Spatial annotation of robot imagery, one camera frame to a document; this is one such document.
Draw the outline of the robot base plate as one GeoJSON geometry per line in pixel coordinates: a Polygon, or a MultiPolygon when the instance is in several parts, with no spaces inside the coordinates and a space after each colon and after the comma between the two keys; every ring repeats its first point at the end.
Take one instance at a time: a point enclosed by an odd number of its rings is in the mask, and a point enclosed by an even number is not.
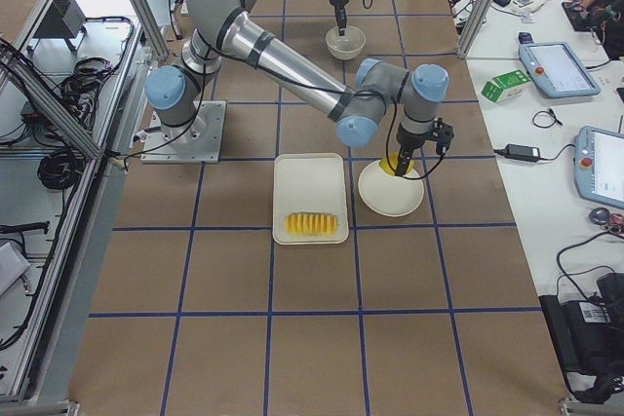
{"type": "Polygon", "coordinates": [[[195,100],[199,112],[192,124],[179,128],[163,125],[155,111],[140,159],[146,164],[215,164],[219,160],[227,102],[195,100]]]}

